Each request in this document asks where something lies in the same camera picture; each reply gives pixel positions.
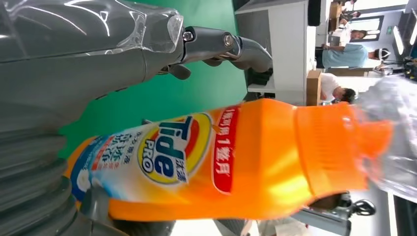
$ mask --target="cardboard box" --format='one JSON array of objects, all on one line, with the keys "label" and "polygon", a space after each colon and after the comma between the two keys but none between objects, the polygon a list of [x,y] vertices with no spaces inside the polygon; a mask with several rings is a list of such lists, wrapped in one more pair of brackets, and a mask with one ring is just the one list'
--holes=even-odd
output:
[{"label": "cardboard box", "polygon": [[338,18],[342,14],[342,4],[339,4],[338,2],[332,2],[330,4],[330,19]]},{"label": "cardboard box", "polygon": [[335,31],[339,28],[340,25],[340,19],[339,17],[337,18],[333,18],[333,19],[329,19],[328,21],[328,31]]},{"label": "cardboard box", "polygon": [[321,91],[322,75],[319,70],[310,70],[307,75],[307,106],[318,106],[321,102],[320,91]]}]

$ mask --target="blue shirt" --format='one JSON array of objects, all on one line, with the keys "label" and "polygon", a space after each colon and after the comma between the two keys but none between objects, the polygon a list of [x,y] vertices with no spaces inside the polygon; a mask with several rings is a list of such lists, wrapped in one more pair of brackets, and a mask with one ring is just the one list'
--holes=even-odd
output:
[{"label": "blue shirt", "polygon": [[335,50],[323,51],[324,68],[348,66],[363,67],[368,60],[368,51],[365,47],[358,44],[346,44],[343,52]]}]

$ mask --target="desk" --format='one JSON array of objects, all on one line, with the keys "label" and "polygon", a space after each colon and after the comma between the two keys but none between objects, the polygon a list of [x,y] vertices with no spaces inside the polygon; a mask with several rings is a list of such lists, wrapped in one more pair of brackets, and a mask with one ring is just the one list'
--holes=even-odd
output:
[{"label": "desk", "polygon": [[268,11],[274,74],[266,86],[250,85],[249,92],[275,93],[275,99],[305,105],[307,73],[315,67],[316,28],[307,24],[306,0],[248,4],[235,14]]},{"label": "desk", "polygon": [[316,27],[316,46],[320,47],[322,44],[328,42],[328,25],[330,20],[330,6],[332,0],[322,0],[320,25]]}]

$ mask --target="green backdrop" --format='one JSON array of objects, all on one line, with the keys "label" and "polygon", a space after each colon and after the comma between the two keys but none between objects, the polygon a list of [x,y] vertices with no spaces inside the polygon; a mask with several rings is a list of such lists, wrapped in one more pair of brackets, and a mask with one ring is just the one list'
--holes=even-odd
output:
[{"label": "green backdrop", "polygon": [[[231,0],[139,2],[177,9],[184,16],[185,26],[237,33]],[[68,143],[60,157],[67,158],[88,137],[138,126],[143,118],[156,121],[227,106],[242,101],[246,95],[243,71],[230,63],[210,67],[196,62],[187,67],[192,74],[185,81],[171,75],[156,76],[149,82],[92,101],[77,122],[61,130]]]}]

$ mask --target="metal bolt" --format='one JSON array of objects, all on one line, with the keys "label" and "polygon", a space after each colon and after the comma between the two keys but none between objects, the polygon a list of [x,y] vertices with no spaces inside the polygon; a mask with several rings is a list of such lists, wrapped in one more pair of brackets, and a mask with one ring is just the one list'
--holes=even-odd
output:
[{"label": "metal bolt", "polygon": [[186,32],[182,33],[182,39],[185,42],[188,42],[188,41],[191,41],[191,40],[194,39],[194,35],[190,31],[186,31]]},{"label": "metal bolt", "polygon": [[226,34],[223,37],[223,43],[224,43],[224,46],[226,46],[226,47],[232,46],[233,45],[233,37],[230,34]]}]

